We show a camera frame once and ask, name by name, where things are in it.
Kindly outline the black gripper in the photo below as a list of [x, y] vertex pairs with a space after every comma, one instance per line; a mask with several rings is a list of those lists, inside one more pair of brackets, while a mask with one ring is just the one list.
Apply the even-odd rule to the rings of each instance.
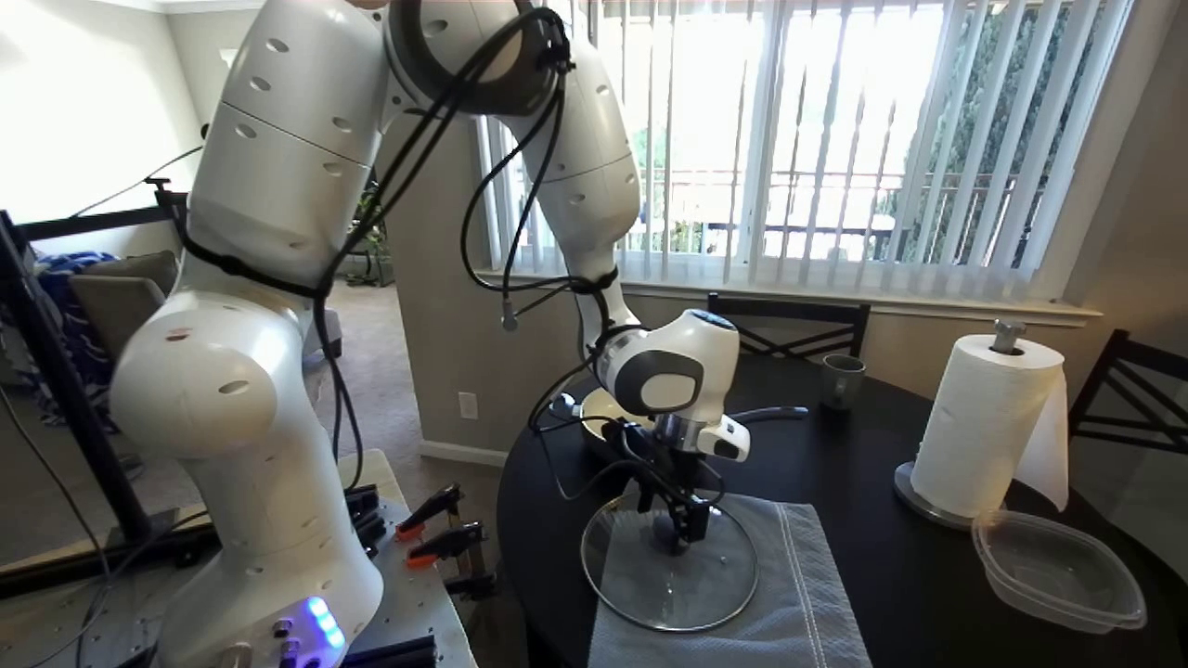
[[674, 553], [689, 549], [708, 530], [708, 504], [724, 498], [719, 471], [681, 444], [682, 424], [662, 420], [652, 428], [624, 424], [616, 444], [629, 475], [637, 481], [637, 511], [668, 507]]

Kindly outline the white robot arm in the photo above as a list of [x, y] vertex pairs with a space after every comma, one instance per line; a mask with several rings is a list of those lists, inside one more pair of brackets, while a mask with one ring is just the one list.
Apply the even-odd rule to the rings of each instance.
[[382, 601], [329, 434], [304, 388], [345, 250], [458, 114], [490, 114], [536, 170], [580, 305], [584, 360], [682, 455], [750, 451], [724, 410], [738, 330], [700, 307], [641, 326], [616, 242], [637, 170], [589, 42], [536, 0], [265, 0], [239, 47], [183, 220], [177, 285], [108, 388], [120, 430], [187, 467], [218, 553], [171, 601], [161, 668], [337, 668]]

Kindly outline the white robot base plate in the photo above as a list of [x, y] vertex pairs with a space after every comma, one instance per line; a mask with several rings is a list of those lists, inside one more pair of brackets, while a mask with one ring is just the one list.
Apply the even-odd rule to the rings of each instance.
[[[187, 668], [479, 668], [464, 619], [446, 594], [439, 568], [408, 568], [408, 540], [399, 522], [408, 502], [389, 459], [364, 451], [359, 475], [380, 490], [380, 540], [366, 563], [380, 577], [351, 597], [328, 586], [257, 624], [261, 649], [231, 642], [210, 659]], [[168, 668], [168, 639], [202, 624], [231, 624], [205, 607], [188, 626], [177, 616], [205, 568], [152, 568], [124, 576], [93, 597], [85, 631], [69, 642], [74, 668]]]

